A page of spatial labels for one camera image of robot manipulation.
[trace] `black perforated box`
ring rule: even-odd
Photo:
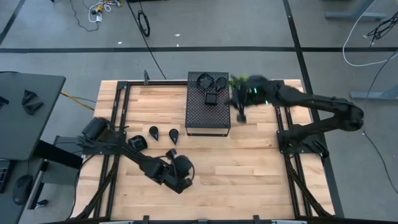
[[[228,72],[206,72],[214,78],[214,85],[206,90],[215,93],[215,83],[224,77],[229,81]],[[187,83],[187,108],[185,112],[185,128],[189,136],[227,136],[231,128],[229,105],[229,86],[217,94],[217,104],[205,104],[205,91],[197,87],[197,79],[203,72],[189,72]]]

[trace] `concrete floor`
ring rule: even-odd
[[[83,26],[87,11],[80,0],[72,0]],[[85,0],[86,4],[96,1]],[[290,0],[302,47],[341,47],[352,21],[328,21],[326,11],[350,10],[359,1]],[[0,30],[6,26],[18,2],[0,0]],[[151,47],[269,46],[293,47],[282,1],[278,0],[169,0],[144,2],[151,25],[147,39]],[[134,11],[138,4],[131,4]],[[398,10],[394,0],[376,1],[370,11],[388,16]],[[359,23],[349,47],[367,47],[363,37],[378,22]],[[398,29],[376,42],[375,47],[397,47]],[[68,0],[54,3],[27,0],[0,49],[145,47],[126,5],[103,15],[96,32],[78,27]],[[388,58],[391,53],[348,53],[348,60],[367,63]],[[302,78],[295,52],[162,52],[154,53],[168,79],[185,78],[188,71],[209,70],[235,75],[263,74],[268,78]],[[304,53],[315,94],[349,98],[350,90],[367,90],[381,65],[350,67],[338,52]],[[141,79],[147,70],[152,79],[162,76],[147,52],[77,54],[0,54],[0,70],[63,75],[64,91],[95,100],[101,80]],[[380,74],[374,90],[397,84],[398,64],[392,60]],[[353,101],[364,106],[363,101]],[[398,188],[398,149],[395,102],[369,101],[366,130],[386,161]],[[42,139],[80,134],[93,113],[60,96]],[[328,116],[320,113],[321,118]],[[348,218],[398,221],[398,195],[387,180],[383,164],[370,142],[361,134],[332,131],[325,134],[330,150],[344,215]],[[46,208],[25,211],[20,223],[63,220],[70,212],[73,187],[46,185],[42,198]]]

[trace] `wooden table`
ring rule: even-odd
[[[302,90],[300,80],[284,80]],[[94,116],[110,119],[117,81],[102,81]],[[139,170],[138,165],[122,156],[119,164],[112,220],[236,220],[294,218],[283,156],[278,151],[274,107],[261,105],[246,111],[247,124],[236,122],[231,109],[228,137],[187,136],[185,130],[186,86],[133,86],[129,96],[127,138],[144,136],[148,156],[164,155],[176,148],[195,165],[193,185],[176,194],[159,186]],[[119,103],[119,124],[121,115]],[[308,109],[291,108],[294,123],[311,122]],[[159,142],[148,130],[157,126]],[[169,138],[170,129],[179,131],[177,146]],[[324,209],[334,213],[320,158],[301,155],[307,186]],[[73,216],[79,214],[98,188],[103,156],[95,156],[81,171]],[[304,215],[301,192],[296,186],[300,211]],[[104,215],[108,193],[105,192],[101,214]]]

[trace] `keyboard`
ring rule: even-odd
[[[6,189],[7,181],[11,173],[12,162],[0,159],[0,194]]]

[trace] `computer mouse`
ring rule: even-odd
[[[12,200],[16,205],[24,205],[27,202],[32,184],[33,177],[31,175],[23,175],[17,180],[12,191]]]

